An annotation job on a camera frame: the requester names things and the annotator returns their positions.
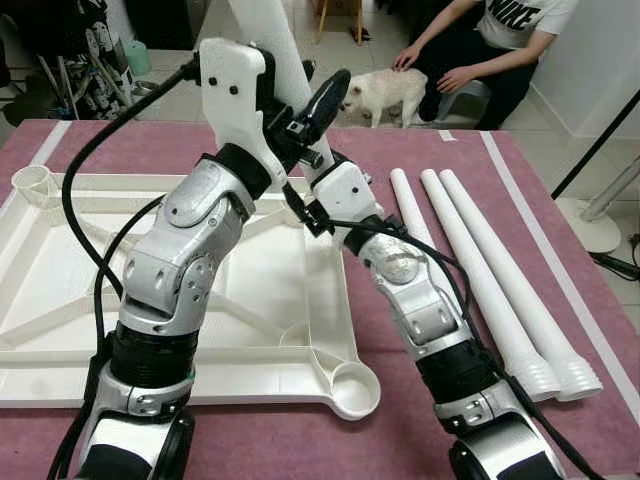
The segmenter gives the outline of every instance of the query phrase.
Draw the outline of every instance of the white t-shirt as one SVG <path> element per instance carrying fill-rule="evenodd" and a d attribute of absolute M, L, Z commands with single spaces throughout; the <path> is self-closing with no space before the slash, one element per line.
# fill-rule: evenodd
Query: white t-shirt
<path fill-rule="evenodd" d="M 558 35 L 579 0 L 486 0 L 478 30 L 497 48 L 524 48 L 534 30 Z"/>

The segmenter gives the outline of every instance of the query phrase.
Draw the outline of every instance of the white dog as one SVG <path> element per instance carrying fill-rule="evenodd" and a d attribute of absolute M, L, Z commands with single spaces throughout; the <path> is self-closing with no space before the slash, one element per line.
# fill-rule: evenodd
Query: white dog
<path fill-rule="evenodd" d="M 382 110 L 402 103 L 402 128 L 411 123 L 424 96 L 427 77 L 416 69 L 396 72 L 391 69 L 351 77 L 341 110 L 351 113 L 365 110 L 371 114 L 371 128 L 380 124 Z"/>

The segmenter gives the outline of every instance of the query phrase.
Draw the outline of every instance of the person's hand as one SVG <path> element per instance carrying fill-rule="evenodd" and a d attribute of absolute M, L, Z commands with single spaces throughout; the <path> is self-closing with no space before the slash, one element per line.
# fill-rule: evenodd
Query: person's hand
<path fill-rule="evenodd" d="M 420 48 L 410 45 L 402 50 L 396 58 L 393 59 L 393 69 L 397 72 L 404 72 L 418 59 Z"/>
<path fill-rule="evenodd" d="M 444 94 L 457 92 L 476 78 L 473 67 L 458 67 L 449 70 L 438 80 L 438 91 Z"/>

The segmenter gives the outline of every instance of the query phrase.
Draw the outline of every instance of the man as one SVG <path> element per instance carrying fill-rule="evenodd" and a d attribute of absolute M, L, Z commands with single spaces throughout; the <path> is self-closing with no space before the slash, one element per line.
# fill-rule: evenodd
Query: man
<path fill-rule="evenodd" d="M 560 34 L 578 0 L 486 0 L 477 29 L 447 27 L 484 0 L 454 0 L 393 61 L 395 70 L 417 68 L 428 78 L 416 124 L 438 113 L 442 94 L 474 79 L 492 91 L 478 130 L 497 130 L 525 97 L 538 59 Z"/>

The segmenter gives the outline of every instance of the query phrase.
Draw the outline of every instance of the pink tablecloth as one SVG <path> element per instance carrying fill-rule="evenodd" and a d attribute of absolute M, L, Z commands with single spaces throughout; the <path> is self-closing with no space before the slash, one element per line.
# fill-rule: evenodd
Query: pink tablecloth
<path fill-rule="evenodd" d="M 0 152 L 0 199 L 10 189 L 11 174 L 31 160 L 54 125 L 53 121 L 25 122 L 7 142 Z M 103 125 L 74 123 L 47 165 L 62 172 Z M 640 454 L 636 421 L 548 270 L 480 135 L 460 131 L 454 136 L 457 141 L 445 143 L 436 131 L 351 129 L 333 130 L 329 139 L 373 176 L 373 189 L 388 212 L 397 213 L 389 172 L 404 168 L 436 244 L 446 253 L 449 246 L 417 178 L 424 168 L 455 170 L 604 384 L 604 392 L 594 398 L 568 404 L 545 402 L 544 412 L 600 472 L 636 471 Z M 496 133 L 495 139 L 600 328 L 638 385 L 638 340 L 625 313 L 511 137 Z M 138 122 L 103 145 L 84 171 L 186 174 L 202 152 L 215 150 L 208 125 Z M 453 478 L 447 461 L 453 439 L 435 420 L 431 397 L 395 333 L 386 301 L 357 260 L 345 255 L 345 265 L 361 358 L 382 384 L 378 410 L 363 421 L 348 423 L 321 405 L 192 408 L 197 427 L 187 478 Z M 43 478 L 73 414 L 71 410 L 1 411 L 2 476 Z M 561 458 L 568 473 L 575 475 L 575 469 Z"/>

